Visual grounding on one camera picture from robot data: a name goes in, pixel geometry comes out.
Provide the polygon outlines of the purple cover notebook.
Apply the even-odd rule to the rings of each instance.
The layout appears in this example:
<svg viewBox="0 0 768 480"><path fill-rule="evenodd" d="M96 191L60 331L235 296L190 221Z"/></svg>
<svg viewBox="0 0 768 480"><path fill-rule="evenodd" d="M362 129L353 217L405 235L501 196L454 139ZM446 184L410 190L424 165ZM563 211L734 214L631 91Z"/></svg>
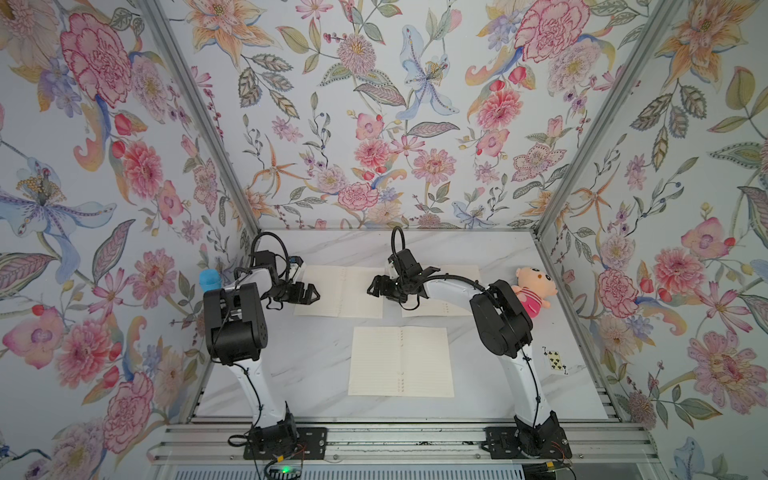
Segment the purple cover notebook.
<svg viewBox="0 0 768 480"><path fill-rule="evenodd" d="M302 281L313 284L320 299L311 305L296 305L295 316L381 319L383 299L367 293L382 268L309 266Z"/></svg>

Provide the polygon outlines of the green cover notebook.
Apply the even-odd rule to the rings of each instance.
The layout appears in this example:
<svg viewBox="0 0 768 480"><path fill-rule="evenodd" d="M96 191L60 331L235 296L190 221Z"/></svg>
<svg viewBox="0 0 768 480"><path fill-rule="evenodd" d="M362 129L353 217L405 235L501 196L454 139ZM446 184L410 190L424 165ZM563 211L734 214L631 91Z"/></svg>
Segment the green cover notebook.
<svg viewBox="0 0 768 480"><path fill-rule="evenodd" d="M480 269L477 265L441 265L439 274L453 274L481 281ZM468 301L460 305L433 297L423 298L410 296L405 306L401 309L403 318L410 317L461 317L471 316Z"/></svg>

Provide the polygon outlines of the yellow cover notebook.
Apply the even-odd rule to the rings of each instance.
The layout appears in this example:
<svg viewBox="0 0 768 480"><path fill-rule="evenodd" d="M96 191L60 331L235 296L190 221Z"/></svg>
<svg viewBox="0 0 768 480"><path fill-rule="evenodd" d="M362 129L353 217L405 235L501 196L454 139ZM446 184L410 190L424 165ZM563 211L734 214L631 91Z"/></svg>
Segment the yellow cover notebook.
<svg viewBox="0 0 768 480"><path fill-rule="evenodd" d="M447 330L430 327L354 329L351 396L452 398Z"/></svg>

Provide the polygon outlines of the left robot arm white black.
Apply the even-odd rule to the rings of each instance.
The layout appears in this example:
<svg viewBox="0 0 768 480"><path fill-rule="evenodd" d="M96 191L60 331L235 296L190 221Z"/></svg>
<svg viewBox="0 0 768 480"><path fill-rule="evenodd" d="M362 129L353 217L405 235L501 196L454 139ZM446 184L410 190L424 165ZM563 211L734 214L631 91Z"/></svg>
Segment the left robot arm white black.
<svg viewBox="0 0 768 480"><path fill-rule="evenodd" d="M315 285L295 279L302 265L278 235L262 231L251 243L247 265L235 269L232 283L224 284L212 270L199 279L208 355L235 375L252 413L248 430L230 436L227 444L241 448L246 460L264 461L267 468L325 458L327 430L297 424L263 356L269 343L268 310L321 299Z"/></svg>

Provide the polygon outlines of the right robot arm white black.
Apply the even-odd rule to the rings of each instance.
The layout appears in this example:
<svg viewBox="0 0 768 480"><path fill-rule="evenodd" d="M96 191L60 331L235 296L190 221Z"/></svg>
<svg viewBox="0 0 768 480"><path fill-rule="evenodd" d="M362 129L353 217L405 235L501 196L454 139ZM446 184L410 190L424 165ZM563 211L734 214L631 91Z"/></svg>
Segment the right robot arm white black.
<svg viewBox="0 0 768 480"><path fill-rule="evenodd" d="M545 398L534 368L533 321L514 287L505 280L484 286L436 267L422 267L406 247L400 227L392 229L390 247L390 272L375 276L367 293L400 306L415 298L468 308L482 345L500 361L513 396L514 425L486 428L481 449L493 459L570 460L566 433Z"/></svg>

